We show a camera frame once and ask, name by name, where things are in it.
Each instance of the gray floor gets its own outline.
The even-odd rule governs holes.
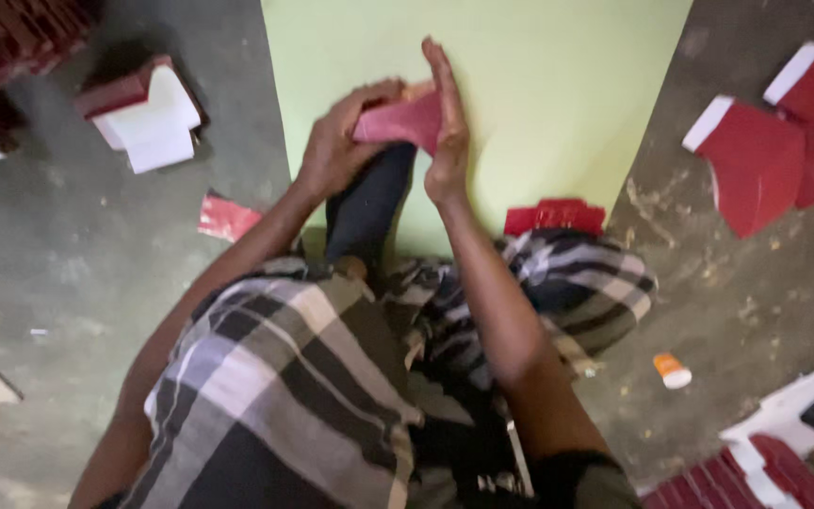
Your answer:
[[[99,56],[127,41],[189,78],[211,120],[197,161],[135,176],[74,113]],[[196,232],[203,194],[268,205],[288,164],[259,2],[109,0],[90,48],[8,94],[30,125],[0,162],[0,370],[26,400],[0,408],[0,507],[51,508],[141,342],[227,246]]]
[[[715,454],[719,430],[814,368],[814,206],[738,240],[707,163],[680,146],[718,93],[768,108],[764,89],[807,40],[814,2],[695,0],[620,193],[610,232],[658,274],[659,303],[577,388],[637,484]],[[652,367],[668,350],[695,374],[677,392]]]
[[[656,270],[658,305],[578,390],[638,484],[712,454],[718,430],[814,367],[814,207],[736,240],[706,165],[680,146],[710,99],[761,104],[814,38],[814,3],[696,0],[611,231]],[[115,44],[168,51],[212,124],[197,161],[134,176],[73,113],[76,87]],[[260,6],[107,2],[90,48],[8,90],[31,122],[0,162],[0,370],[26,395],[0,408],[0,507],[63,505],[112,410],[124,369],[225,244],[195,231],[214,187],[254,206],[288,184]],[[33,337],[31,329],[49,335]],[[670,392],[672,350],[695,372]]]

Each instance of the finger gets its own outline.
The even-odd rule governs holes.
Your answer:
[[[363,168],[364,165],[379,152],[385,150],[390,143],[357,143],[348,155],[350,168]]]
[[[396,100],[401,97],[404,82],[398,78],[389,78],[371,85],[360,87],[341,99],[332,108],[332,115],[343,134],[350,135],[368,103]]]
[[[441,96],[441,118],[444,120],[444,125],[464,125],[463,104],[448,56],[441,45],[429,36],[423,40],[423,55],[432,68],[432,78],[435,80],[435,87]]]

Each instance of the left hand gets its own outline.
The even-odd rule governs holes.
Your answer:
[[[367,105],[397,100],[404,84],[389,79],[352,91],[313,124],[297,182],[317,199],[326,199],[347,188],[366,162],[385,143],[354,143],[356,121]]]

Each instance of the leg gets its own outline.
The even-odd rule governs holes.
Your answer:
[[[326,203],[326,260],[359,258],[377,276],[385,237],[410,185],[416,147],[394,145],[370,159],[349,188]]]

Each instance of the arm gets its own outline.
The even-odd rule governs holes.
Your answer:
[[[448,232],[470,313],[524,451],[533,459],[573,449],[609,453],[573,394],[539,316],[473,213],[467,198],[469,131],[457,85],[441,46],[427,39],[423,52],[442,102],[439,149],[426,174],[426,193]]]
[[[130,489],[148,458],[152,440],[143,404],[167,364],[188,317],[210,292],[284,253],[316,207],[340,192],[368,159],[383,148],[351,141],[356,119],[370,102],[394,99],[398,81],[354,90],[318,120],[297,179],[272,210],[194,281],[134,359],[106,432],[81,475],[70,508],[89,508]]]

